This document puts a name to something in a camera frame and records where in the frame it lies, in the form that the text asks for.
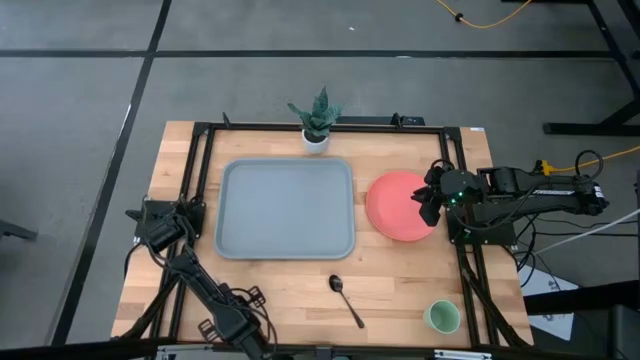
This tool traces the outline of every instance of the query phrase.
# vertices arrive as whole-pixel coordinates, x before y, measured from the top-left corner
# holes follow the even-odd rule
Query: wooden table
[[[193,122],[168,122],[160,144],[149,196],[175,200],[189,149]],[[491,155],[484,131],[461,128],[467,167],[490,167]],[[213,248],[218,192],[224,166],[243,157],[306,156],[299,132],[216,131],[209,166],[203,235],[195,250],[202,266],[217,281],[232,287],[257,285],[267,298],[267,310],[278,331],[280,344],[333,344],[356,346],[449,347],[470,346],[460,274],[446,221],[421,241],[392,241],[373,227],[365,213],[369,185],[390,170],[424,175],[441,157],[438,137],[428,134],[332,133],[325,156],[345,159],[353,171],[356,246],[337,261],[227,260]],[[202,152],[203,144],[198,149]],[[453,144],[449,145],[455,159]],[[199,163],[194,169],[200,169]],[[192,176],[195,189],[198,174]],[[492,298],[518,334],[532,343],[529,322],[512,258],[498,246],[484,246]],[[338,274],[345,294],[363,318],[359,329],[344,300],[332,292],[327,280]],[[161,269],[146,251],[131,259],[112,334],[128,330],[157,293]],[[460,330],[442,335],[422,321],[423,311],[434,301],[455,303],[462,315]],[[487,342],[483,308],[475,301],[481,339]],[[162,334],[168,332],[173,308],[165,308]],[[179,340],[201,341],[197,324],[211,315],[190,291],[184,301]]]

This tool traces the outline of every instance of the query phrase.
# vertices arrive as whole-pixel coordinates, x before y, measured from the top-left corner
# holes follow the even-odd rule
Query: spoon
[[[362,319],[360,319],[360,316],[356,314],[355,310],[353,310],[353,308],[351,307],[351,304],[349,304],[349,300],[347,300],[346,296],[344,296],[344,294],[342,293],[342,288],[343,288],[342,279],[340,279],[338,275],[329,276],[329,287],[331,287],[331,290],[337,293],[340,293],[340,295],[342,295],[344,302],[347,303],[349,310],[351,310],[351,315],[353,315],[353,318],[356,320],[356,324],[358,324],[358,327],[360,329],[364,329],[364,323],[362,322]]]

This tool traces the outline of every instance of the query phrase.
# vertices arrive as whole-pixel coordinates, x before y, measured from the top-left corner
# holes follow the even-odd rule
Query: succulent plant
[[[316,137],[329,136],[329,128],[342,112],[342,105],[329,106],[326,86],[316,96],[311,113],[301,111],[292,103],[287,105],[302,119],[302,128]]]

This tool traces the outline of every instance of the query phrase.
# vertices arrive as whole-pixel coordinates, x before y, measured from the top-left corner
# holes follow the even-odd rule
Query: plastic tray
[[[351,169],[335,158],[235,160],[224,169],[216,224],[225,258],[343,258],[355,245]]]

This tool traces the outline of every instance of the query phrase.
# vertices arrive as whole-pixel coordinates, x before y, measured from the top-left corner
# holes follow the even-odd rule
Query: green cup
[[[442,334],[452,334],[460,328],[460,311],[451,301],[438,300],[424,311],[422,320]]]

